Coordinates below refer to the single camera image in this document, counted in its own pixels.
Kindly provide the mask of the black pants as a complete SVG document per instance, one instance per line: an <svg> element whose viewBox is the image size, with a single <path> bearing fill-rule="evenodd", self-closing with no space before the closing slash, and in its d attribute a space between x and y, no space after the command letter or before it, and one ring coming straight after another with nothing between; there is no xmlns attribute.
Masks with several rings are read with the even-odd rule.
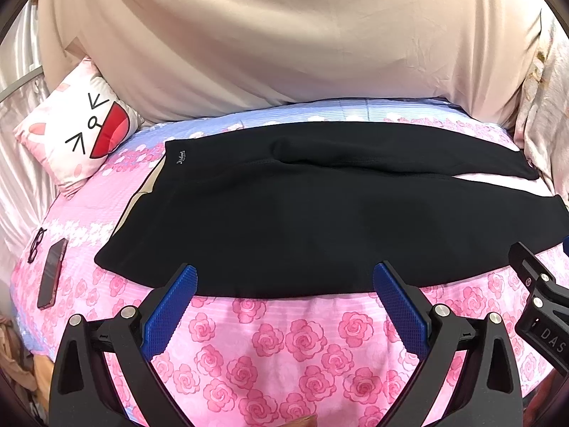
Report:
<svg viewBox="0 0 569 427"><path fill-rule="evenodd" d="M457 132L303 122L169 141L151 191L95 255L147 287L182 264L203 296L368 292L388 261L410 284L453 283L568 234L560 197L475 180L538 177L519 151Z"/></svg>

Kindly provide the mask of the dark smartphone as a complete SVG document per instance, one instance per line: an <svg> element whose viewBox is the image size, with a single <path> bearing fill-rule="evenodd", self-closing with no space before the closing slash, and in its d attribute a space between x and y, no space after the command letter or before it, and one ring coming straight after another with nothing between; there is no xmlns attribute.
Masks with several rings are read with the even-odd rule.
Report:
<svg viewBox="0 0 569 427"><path fill-rule="evenodd" d="M53 244L47 253L42 281L38 290L37 308L39 310L48 309L55 304L59 277L68 243L68 239L62 238Z"/></svg>

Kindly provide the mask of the black eyeglasses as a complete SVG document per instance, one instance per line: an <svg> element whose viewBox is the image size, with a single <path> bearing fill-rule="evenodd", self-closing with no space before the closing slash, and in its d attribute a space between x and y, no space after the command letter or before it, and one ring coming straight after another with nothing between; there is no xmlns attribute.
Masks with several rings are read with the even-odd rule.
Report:
<svg viewBox="0 0 569 427"><path fill-rule="evenodd" d="M46 229L44 227L40 227L38 232L36 233L31 245L30 249L28 250L28 257L27 262L29 264L33 263L38 255L38 246L42 243L43 237L45 235Z"/></svg>

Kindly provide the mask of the crumpled grey floral blanket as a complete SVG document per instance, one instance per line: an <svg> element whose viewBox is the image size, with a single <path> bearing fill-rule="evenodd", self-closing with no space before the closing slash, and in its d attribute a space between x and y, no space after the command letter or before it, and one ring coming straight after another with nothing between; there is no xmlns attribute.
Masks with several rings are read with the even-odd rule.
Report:
<svg viewBox="0 0 569 427"><path fill-rule="evenodd" d="M541 33L522 84L514 142L550 190L568 200L568 37L553 12L540 15Z"/></svg>

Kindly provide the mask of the white cat face pillow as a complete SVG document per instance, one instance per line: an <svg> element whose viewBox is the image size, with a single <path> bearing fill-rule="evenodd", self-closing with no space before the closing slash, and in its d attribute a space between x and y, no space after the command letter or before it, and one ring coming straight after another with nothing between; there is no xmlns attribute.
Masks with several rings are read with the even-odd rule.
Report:
<svg viewBox="0 0 569 427"><path fill-rule="evenodd" d="M141 126L86 57L14 130L16 141L72 197Z"/></svg>

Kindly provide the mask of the beige fabric headboard cover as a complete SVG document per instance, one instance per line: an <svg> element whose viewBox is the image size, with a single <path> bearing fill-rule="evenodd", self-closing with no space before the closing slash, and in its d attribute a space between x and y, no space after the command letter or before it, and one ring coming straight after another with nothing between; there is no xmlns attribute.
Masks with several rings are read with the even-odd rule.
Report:
<svg viewBox="0 0 569 427"><path fill-rule="evenodd" d="M543 0L38 0L47 85L90 58L148 121L331 98L511 117Z"/></svg>

